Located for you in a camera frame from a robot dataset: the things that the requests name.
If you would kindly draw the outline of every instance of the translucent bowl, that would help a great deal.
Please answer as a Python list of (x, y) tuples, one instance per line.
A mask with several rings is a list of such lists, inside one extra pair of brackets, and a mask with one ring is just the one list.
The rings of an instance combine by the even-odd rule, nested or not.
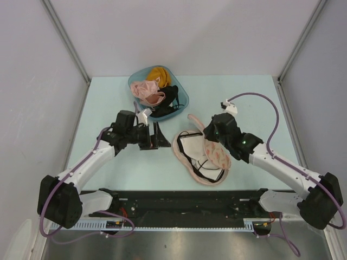
[[(148, 68), (145, 68), (145, 69), (142, 69), (134, 74), (132, 74), (129, 79), (128, 79), (128, 85), (130, 87), (131, 83), (134, 82), (134, 81), (143, 81), (143, 80), (146, 80), (149, 72), (151, 72), (151, 70), (154, 68), (154, 67), (162, 67), (164, 69), (166, 69), (169, 74), (170, 74), (170, 77), (171, 77), (171, 86), (174, 86), (176, 85), (178, 87), (178, 100), (179, 100), (179, 104), (180, 105), (183, 105), (183, 106), (180, 106), (179, 107), (179, 110), (171, 113), (171, 114), (168, 114), (168, 115), (165, 115), (165, 116), (161, 116), (160, 118), (154, 118), (154, 117), (151, 117), (150, 118), (153, 120), (153, 121), (163, 121), (163, 120), (166, 120), (166, 119), (169, 119), (175, 115), (178, 115), (179, 113), (181, 113), (189, 104), (189, 97), (187, 95), (187, 93), (185, 92), (184, 88), (182, 87), (182, 85), (180, 84), (180, 82), (176, 79), (176, 77), (173, 75), (173, 73), (165, 66), (153, 66), (153, 67), (148, 67)], [(144, 106), (140, 103), (140, 100), (135, 97), (136, 99), (136, 102), (139, 106), (139, 108), (142, 110), (142, 109), (145, 109), (145, 108), (148, 108), (147, 106)], [(173, 106), (174, 105), (177, 105), (177, 101), (176, 99), (172, 102)]]

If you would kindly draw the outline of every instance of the metal frame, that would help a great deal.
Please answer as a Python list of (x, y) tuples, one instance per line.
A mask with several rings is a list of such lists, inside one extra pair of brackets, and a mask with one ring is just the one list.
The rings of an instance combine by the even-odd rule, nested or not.
[(68, 34), (65, 31), (64, 26), (62, 25), (59, 16), (57, 12), (55, 11), (52, 3), (50, 0), (40, 0), (44, 9), (46, 10), (51, 22), (53, 23), (53, 26), (55, 27), (57, 33), (59, 34), (60, 38), (62, 39), (67, 51), (69, 52), (72, 60), (76, 64), (79, 72), (81, 73), (83, 79), (86, 81), (87, 85), (89, 86), (91, 83), (91, 78), (88, 76), (87, 71), (80, 59), (80, 57), (77, 54), (77, 51), (72, 44)]
[[(75, 47), (73, 46), (65, 28), (63, 27), (62, 22), (59, 19), (59, 16), (58, 16), (57, 12), (55, 11), (51, 1), (50, 0), (40, 0), (40, 1), (43, 5), (44, 9), (46, 10), (51, 22), (53, 23), (53, 26), (55, 27), (57, 33), (61, 37), (67, 51), (69, 52), (71, 58), (73, 59), (74, 63), (76, 64), (81, 76), (83, 77), (84, 81), (87, 83), (87, 85), (89, 87), (89, 85), (91, 83), (91, 78), (89, 77), (81, 59), (79, 58), (79, 55), (78, 55)], [(326, 7), (326, 4), (328, 3), (328, 1), (329, 0), (320, 0), (318, 2), (315, 10), (313, 11), (309, 21), (307, 22), (307, 24), (305, 26), (305, 29), (301, 33), (297, 43), (295, 44), (293, 51), (291, 52), (288, 60), (286, 61), (279, 77), (276, 80), (274, 80), (276, 91), (278, 93), (278, 97), (280, 99), (281, 106), (282, 106), (283, 111), (284, 111), (284, 116), (285, 116), (285, 120), (287, 123), (287, 127), (289, 129), (290, 136), (291, 136), (291, 139), (293, 141), (295, 153), (297, 155), (299, 164), (302, 167), (307, 167), (307, 163), (306, 163), (306, 159), (305, 159), (305, 156), (304, 156), (304, 153), (303, 153), (303, 150), (302, 150), (299, 138), (298, 138), (298, 133), (297, 133), (297, 130), (295, 128), (290, 109), (288, 107), (288, 103), (287, 103), (285, 94), (283, 92), (282, 81), (285, 78), (288, 70), (292, 66), (295, 58), (298, 56), (301, 47), (305, 43), (307, 37), (309, 36), (311, 30), (313, 29), (314, 25), (316, 24), (323, 9)], [(80, 109), (79, 118), (76, 122), (76, 128), (75, 129), (77, 129), (77, 127), (78, 127), (78, 124), (79, 124), (79, 121), (81, 118), (81, 114), (82, 114), (82, 110), (83, 110), (83, 107), (84, 107), (84, 104), (86, 101), (87, 94), (88, 94), (88, 88), (86, 90), (85, 98), (84, 98), (83, 104), (82, 104), (81, 109)], [(72, 150), (72, 145), (74, 142), (75, 135), (76, 135), (76, 130), (74, 133), (73, 140), (70, 143), (70, 148), (68, 150), (68, 154), (66, 157), (66, 163), (65, 163), (64, 168), (66, 168), (66, 166), (67, 166), (68, 158), (69, 158), (69, 155), (70, 155), (71, 150)], [(325, 232), (326, 240), (327, 240), (327, 243), (329, 245), (333, 259), (339, 260), (339, 259), (347, 258), (346, 249), (345, 249), (345, 246), (341, 243), (342, 240), (341, 240), (341, 237), (340, 237), (338, 231), (336, 231), (330, 227), (327, 227), (324, 232)], [(35, 243), (35, 246), (34, 246), (34, 249), (32, 251), (32, 255), (31, 255), (30, 259), (40, 259), (41, 258), (41, 255), (43, 253), (43, 247), (44, 247), (45, 243), (46, 243), (46, 239), (43, 238), (42, 236), (40, 236), (40, 234), (38, 234), (37, 240), (36, 240), (36, 243)]]
[[(121, 220), (120, 218), (112, 218), (110, 220)], [(125, 227), (112, 227), (108, 228), (106, 226), (108, 220), (104, 219), (80, 219), (71, 229), (69, 230), (86, 230), (86, 231), (130, 231), (131, 227), (125, 226)], [(253, 222), (250, 220), (244, 220), (243, 221), (245, 227), (220, 227), (220, 228), (211, 228), (211, 229), (205, 229), (202, 227), (194, 227), (194, 228), (184, 228), (184, 227), (136, 227), (135, 231), (193, 231), (193, 232), (254, 232), (253, 229)], [(57, 223), (53, 223), (50, 226), (51, 230), (56, 230), (59, 228), (59, 225)]]
[(280, 83), (282, 83), (283, 79), (285, 78), (288, 70), (290, 69), (291, 65), (293, 64), (295, 58), (297, 57), (301, 47), (305, 43), (308, 35), (310, 34), (311, 30), (313, 29), (314, 25), (317, 23), (317, 20), (322, 13), (323, 9), (325, 8), (326, 4), (328, 3), (329, 0), (320, 0), (319, 3), (317, 4), (315, 10), (313, 11), (309, 21), (307, 22), (305, 29), (301, 33), (297, 43), (295, 44), (295, 47), (290, 54), (286, 64), (284, 65), (278, 80)]
[(285, 118), (286, 123), (287, 123), (289, 135), (291, 136), (291, 139), (293, 142), (293, 146), (294, 146), (295, 154), (296, 154), (297, 159), (298, 159), (298, 163), (300, 166), (307, 168), (307, 162), (305, 159), (305, 155), (304, 155), (303, 149), (302, 149), (301, 144), (300, 144), (298, 132), (297, 132), (297, 129), (294, 125), (293, 117), (292, 117), (292, 114), (290, 112), (286, 96), (283, 92), (282, 84), (278, 80), (276, 80), (276, 81), (274, 80), (274, 84), (276, 87), (278, 98), (279, 98), (280, 103), (281, 103), (281, 107), (283, 109), (284, 118)]

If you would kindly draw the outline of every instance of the white panel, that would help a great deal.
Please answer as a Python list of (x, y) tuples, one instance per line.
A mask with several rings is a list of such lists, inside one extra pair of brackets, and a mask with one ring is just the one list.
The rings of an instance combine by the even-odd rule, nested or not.
[(318, 0), (52, 0), (91, 76), (278, 75)]
[[(309, 168), (339, 178), (347, 213), (346, 14), (346, 0), (329, 2), (287, 74), (284, 92)], [(347, 231), (342, 234), (347, 242)]]
[(62, 170), (87, 87), (40, 1), (3, 0), (0, 17), (0, 259), (30, 219), (8, 255), (19, 260), (21, 238), (37, 233), (40, 181)]

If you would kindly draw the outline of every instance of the light blue table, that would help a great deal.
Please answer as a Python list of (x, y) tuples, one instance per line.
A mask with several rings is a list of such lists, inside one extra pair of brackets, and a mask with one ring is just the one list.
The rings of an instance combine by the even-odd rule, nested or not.
[[(172, 142), (174, 136), (186, 129), (195, 129), (187, 119), (196, 115), (205, 125), (211, 116), (222, 112), (220, 102), (243, 92), (267, 95), (278, 106), (280, 124), (272, 140), (272, 148), (297, 163), (294, 148), (271, 76), (178, 76), (190, 98), (189, 106), (180, 115), (163, 121), (161, 130)], [(79, 160), (94, 144), (103, 127), (115, 121), (120, 110), (134, 111), (133, 96), (127, 85), (128, 77), (94, 77), (76, 133), (69, 165)], [(243, 132), (249, 132), (266, 141), (275, 124), (272, 106), (257, 96), (235, 100), (238, 108), (237, 123)], [(232, 160), (226, 180), (216, 187), (196, 183), (186, 168), (177, 160), (172, 149), (140, 151), (129, 145), (112, 161), (102, 167), (87, 183), (84, 190), (99, 188), (111, 190), (252, 190), (259, 188), (288, 189), (269, 173)]]

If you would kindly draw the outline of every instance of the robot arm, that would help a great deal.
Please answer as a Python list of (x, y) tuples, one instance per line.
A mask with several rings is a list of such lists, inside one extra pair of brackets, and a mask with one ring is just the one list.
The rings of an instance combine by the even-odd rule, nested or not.
[(295, 192), (262, 189), (259, 204), (269, 212), (301, 215), (310, 225), (324, 229), (337, 212), (337, 207), (315, 182), (323, 185), (341, 206), (343, 200), (337, 178), (331, 173), (322, 176), (295, 165), (264, 144), (260, 138), (242, 133), (234, 118), (237, 114), (235, 105), (227, 101), (221, 105), (224, 113), (212, 117), (211, 123), (204, 130), (205, 138), (220, 142), (236, 160), (243, 160), (269, 172)]
[(121, 110), (110, 127), (104, 128), (97, 143), (85, 156), (57, 177), (47, 175), (41, 181), (37, 213), (63, 226), (71, 228), (81, 216), (107, 210), (119, 205), (118, 194), (105, 188), (80, 195), (83, 187), (104, 164), (123, 150), (128, 144), (138, 144), (140, 150), (171, 147), (161, 133), (159, 124), (153, 124), (154, 135), (150, 135), (147, 117), (151, 111), (145, 109), (138, 114)]

